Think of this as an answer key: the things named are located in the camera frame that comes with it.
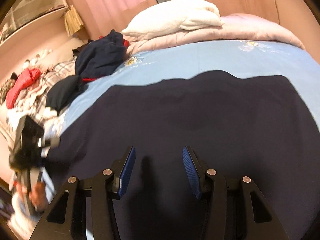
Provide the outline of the fuzzy white sleeve forearm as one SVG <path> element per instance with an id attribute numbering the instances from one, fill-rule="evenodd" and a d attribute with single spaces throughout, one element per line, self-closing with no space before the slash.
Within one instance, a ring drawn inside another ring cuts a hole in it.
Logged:
<path id="1" fill-rule="evenodd" d="M 9 228 L 13 230 L 18 239 L 30 239 L 41 215 L 27 215 L 25 206 L 17 192 L 13 195 L 11 203 L 14 213 L 8 221 Z"/>

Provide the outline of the person's left hand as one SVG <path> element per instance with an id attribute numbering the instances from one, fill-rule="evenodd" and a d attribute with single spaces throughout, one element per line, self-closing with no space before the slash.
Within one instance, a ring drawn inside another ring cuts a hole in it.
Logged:
<path id="1" fill-rule="evenodd" d="M 24 197 L 29 197 L 29 200 L 38 212 L 43 212 L 47 208 L 48 200 L 46 197 L 46 185 L 44 182 L 38 181 L 32 187 L 30 192 L 28 192 L 27 188 L 19 182 L 16 182 L 15 186 L 18 196 L 22 202 Z"/>

